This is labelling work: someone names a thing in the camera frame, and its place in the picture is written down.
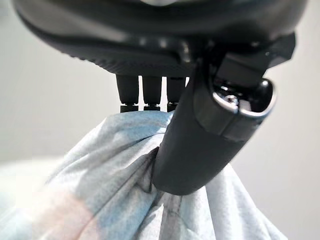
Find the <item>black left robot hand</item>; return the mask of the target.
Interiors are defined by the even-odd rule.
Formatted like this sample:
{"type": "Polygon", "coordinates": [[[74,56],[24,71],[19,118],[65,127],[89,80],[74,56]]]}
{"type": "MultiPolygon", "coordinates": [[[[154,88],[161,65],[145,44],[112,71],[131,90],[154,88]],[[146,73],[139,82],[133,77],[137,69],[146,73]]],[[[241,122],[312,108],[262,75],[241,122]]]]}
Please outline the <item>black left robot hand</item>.
{"type": "Polygon", "coordinates": [[[173,111],[153,184],[188,195],[241,150],[277,100],[266,70],[289,61],[305,0],[15,0],[21,21],[71,57],[116,75],[121,111],[136,111],[138,78],[173,111]]]}

